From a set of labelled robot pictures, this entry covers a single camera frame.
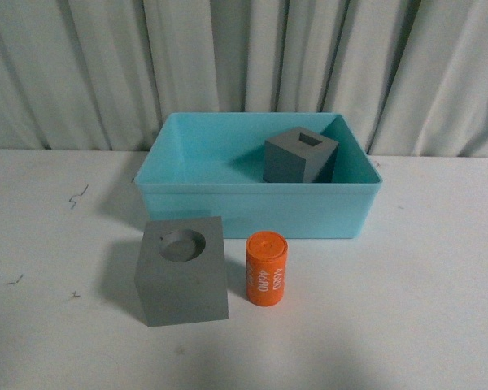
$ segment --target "round hole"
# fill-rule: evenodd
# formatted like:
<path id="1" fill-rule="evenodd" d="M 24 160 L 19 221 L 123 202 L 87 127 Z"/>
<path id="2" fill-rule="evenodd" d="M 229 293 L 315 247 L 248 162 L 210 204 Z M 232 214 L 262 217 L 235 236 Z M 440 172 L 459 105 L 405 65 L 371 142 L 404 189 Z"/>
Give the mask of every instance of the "round hole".
<path id="1" fill-rule="evenodd" d="M 195 230 L 176 230 L 161 237 L 159 252 L 171 262 L 188 262 L 204 251 L 206 240 Z"/>

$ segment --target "dark mark on table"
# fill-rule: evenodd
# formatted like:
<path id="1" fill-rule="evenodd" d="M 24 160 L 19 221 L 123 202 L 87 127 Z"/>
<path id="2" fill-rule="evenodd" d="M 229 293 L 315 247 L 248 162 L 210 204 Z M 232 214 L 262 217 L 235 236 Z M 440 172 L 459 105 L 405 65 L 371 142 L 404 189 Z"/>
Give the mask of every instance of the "dark mark on table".
<path id="1" fill-rule="evenodd" d="M 76 203 L 78 202 L 78 201 L 75 201 L 74 198 L 75 197 L 82 197 L 85 194 L 85 192 L 87 191 L 88 187 L 89 187 L 89 185 L 87 184 L 85 186 L 85 189 L 83 191 L 81 191 L 81 193 L 77 193 L 76 195 L 72 195 L 71 198 L 68 200 L 69 202 L 72 203 L 71 210 L 74 210 L 74 206 L 76 206 Z"/>
<path id="2" fill-rule="evenodd" d="M 22 280 L 23 277 L 24 277 L 24 274 L 20 275 L 20 277 L 17 280 L 15 280 L 14 282 L 9 282 L 6 284 L 8 284 L 8 285 L 18 284 Z"/>

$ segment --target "cube with round hole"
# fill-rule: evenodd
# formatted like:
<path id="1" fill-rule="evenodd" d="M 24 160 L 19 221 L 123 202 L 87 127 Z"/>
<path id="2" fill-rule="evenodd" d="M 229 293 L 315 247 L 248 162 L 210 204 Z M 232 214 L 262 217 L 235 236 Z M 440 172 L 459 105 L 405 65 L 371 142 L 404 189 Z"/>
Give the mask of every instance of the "cube with round hole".
<path id="1" fill-rule="evenodd" d="M 149 327 L 227 319 L 221 218 L 147 223 L 135 284 Z"/>

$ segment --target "cube with square hole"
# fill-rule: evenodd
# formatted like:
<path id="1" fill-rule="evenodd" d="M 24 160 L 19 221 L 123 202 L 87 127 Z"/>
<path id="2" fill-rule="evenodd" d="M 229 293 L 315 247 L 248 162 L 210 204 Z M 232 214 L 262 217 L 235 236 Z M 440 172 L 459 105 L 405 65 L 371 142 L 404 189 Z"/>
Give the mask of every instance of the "cube with square hole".
<path id="1" fill-rule="evenodd" d="M 338 143 L 306 128 L 293 128 L 265 142 L 264 181 L 330 183 Z"/>
<path id="2" fill-rule="evenodd" d="M 147 223 L 135 284 L 149 327 L 227 319 L 221 218 Z"/>

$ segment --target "orange lid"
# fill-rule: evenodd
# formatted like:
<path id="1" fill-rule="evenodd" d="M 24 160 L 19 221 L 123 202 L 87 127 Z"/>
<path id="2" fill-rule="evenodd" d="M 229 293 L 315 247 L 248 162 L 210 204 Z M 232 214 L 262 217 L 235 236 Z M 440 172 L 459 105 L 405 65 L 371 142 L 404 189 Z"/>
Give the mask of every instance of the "orange lid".
<path id="1" fill-rule="evenodd" d="M 246 251 L 257 261 L 275 260 L 286 255 L 287 241 L 276 232 L 256 232 L 247 239 Z"/>

